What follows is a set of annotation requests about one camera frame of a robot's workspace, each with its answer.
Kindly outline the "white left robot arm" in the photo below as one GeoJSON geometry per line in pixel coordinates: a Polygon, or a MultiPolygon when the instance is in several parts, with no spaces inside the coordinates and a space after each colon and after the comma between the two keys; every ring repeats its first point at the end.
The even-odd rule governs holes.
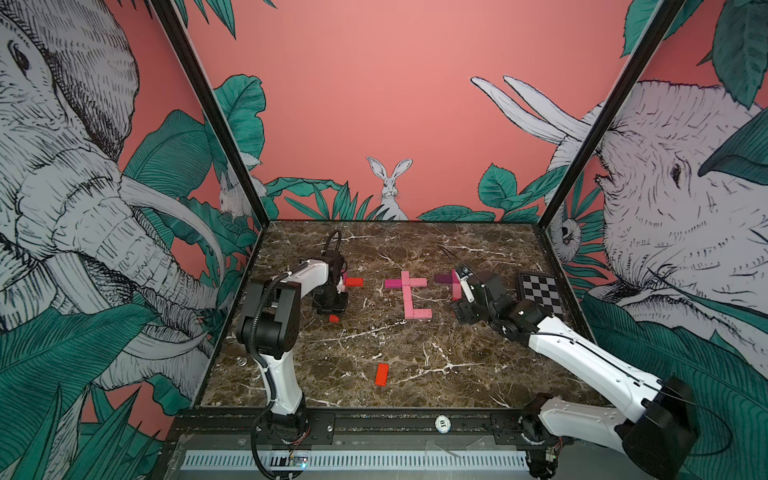
{"type": "Polygon", "coordinates": [[[309,432],[305,396],[298,385],[293,348],[301,321],[301,301],[312,297],[319,315],[346,311],[344,256],[337,251],[301,262],[294,269],[251,280],[236,327],[236,339],[256,362],[264,381],[267,406],[255,421],[265,423],[281,441],[295,445],[309,432]]]}

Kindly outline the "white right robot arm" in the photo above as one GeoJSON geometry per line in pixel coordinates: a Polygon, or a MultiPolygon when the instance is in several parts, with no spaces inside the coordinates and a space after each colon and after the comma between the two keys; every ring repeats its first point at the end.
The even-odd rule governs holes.
{"type": "Polygon", "coordinates": [[[584,381],[607,407],[539,394],[521,411],[515,432],[537,452],[527,457],[533,477],[551,478],[555,444],[581,439],[626,455],[656,479],[673,479],[698,439],[693,391],[677,377],[661,380],[567,326],[551,308],[516,299],[489,271],[461,267],[462,295],[451,307],[462,324],[483,321],[507,340],[541,354],[584,381]]]}

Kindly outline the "red row block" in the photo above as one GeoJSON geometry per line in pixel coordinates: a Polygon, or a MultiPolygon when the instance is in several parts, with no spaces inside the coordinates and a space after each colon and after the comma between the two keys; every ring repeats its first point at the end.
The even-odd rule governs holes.
{"type": "Polygon", "coordinates": [[[389,365],[386,363],[379,363],[377,365],[377,370],[375,375],[375,385],[380,387],[385,387],[387,385],[388,374],[389,374],[389,365]]]}

